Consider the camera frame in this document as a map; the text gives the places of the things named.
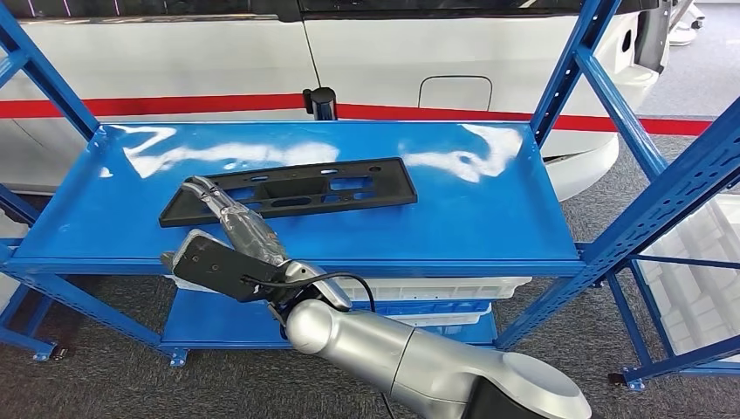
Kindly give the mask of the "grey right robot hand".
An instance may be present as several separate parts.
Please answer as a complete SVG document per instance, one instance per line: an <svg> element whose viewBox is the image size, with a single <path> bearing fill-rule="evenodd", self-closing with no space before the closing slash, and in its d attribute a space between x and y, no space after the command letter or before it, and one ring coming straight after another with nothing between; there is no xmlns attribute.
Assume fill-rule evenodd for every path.
<svg viewBox="0 0 740 419"><path fill-rule="evenodd" d="M194 175L182 183L216 216L232 247L265 263L280 266L288 260L275 231L253 209L229 196L210 179Z"/></svg>

